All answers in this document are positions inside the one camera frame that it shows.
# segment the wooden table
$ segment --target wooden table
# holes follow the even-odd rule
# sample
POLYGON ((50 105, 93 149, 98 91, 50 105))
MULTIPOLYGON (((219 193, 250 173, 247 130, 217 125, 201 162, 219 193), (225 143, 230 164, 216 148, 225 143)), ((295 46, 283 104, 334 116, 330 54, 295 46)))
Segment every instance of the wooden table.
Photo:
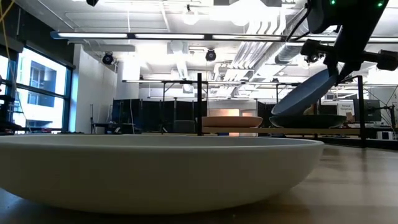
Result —
POLYGON ((359 135, 359 128, 203 128, 204 133, 346 134, 359 135))
POLYGON ((395 224, 398 223, 398 154, 328 146, 318 167, 289 192, 252 205, 189 215, 76 212, 30 202, 0 189, 0 223, 395 224))

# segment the large shallow bowl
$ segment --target large shallow bowl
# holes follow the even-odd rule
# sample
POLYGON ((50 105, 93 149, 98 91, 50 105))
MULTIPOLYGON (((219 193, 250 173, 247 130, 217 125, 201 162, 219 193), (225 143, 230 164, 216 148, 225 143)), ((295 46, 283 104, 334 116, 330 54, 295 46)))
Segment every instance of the large shallow bowl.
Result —
POLYGON ((262 123, 260 117, 214 116, 202 117, 203 127, 212 128, 256 128, 262 123))
POLYGON ((269 121, 280 128, 333 128, 342 125, 346 119, 340 115, 296 115, 274 116, 269 121))
POLYGON ((322 149, 318 141, 275 138, 6 136, 0 187, 87 212, 201 212, 287 191, 322 149))

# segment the sign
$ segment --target sign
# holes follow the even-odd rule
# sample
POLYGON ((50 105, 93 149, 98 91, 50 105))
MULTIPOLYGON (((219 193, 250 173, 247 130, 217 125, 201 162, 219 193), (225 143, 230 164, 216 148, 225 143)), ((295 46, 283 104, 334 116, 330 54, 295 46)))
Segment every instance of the sign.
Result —
POLYGON ((347 113, 355 115, 354 104, 353 103, 338 103, 337 104, 337 114, 346 116, 347 113))

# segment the white column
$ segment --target white column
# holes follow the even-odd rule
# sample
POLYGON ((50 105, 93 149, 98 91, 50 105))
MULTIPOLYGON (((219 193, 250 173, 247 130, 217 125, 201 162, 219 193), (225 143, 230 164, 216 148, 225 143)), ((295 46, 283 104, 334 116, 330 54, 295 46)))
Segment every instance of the white column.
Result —
POLYGON ((139 80, 140 65, 136 58, 129 58, 118 62, 118 84, 115 100, 138 99, 139 84, 124 83, 122 80, 139 80))

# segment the shelf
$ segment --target shelf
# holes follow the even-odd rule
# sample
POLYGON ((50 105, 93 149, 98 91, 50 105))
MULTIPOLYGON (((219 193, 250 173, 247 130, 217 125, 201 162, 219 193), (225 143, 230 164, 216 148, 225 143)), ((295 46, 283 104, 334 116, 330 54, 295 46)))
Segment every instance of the shelf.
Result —
POLYGON ((311 129, 311 128, 206 128, 204 133, 272 133, 272 134, 347 134, 359 135, 359 129, 311 129))

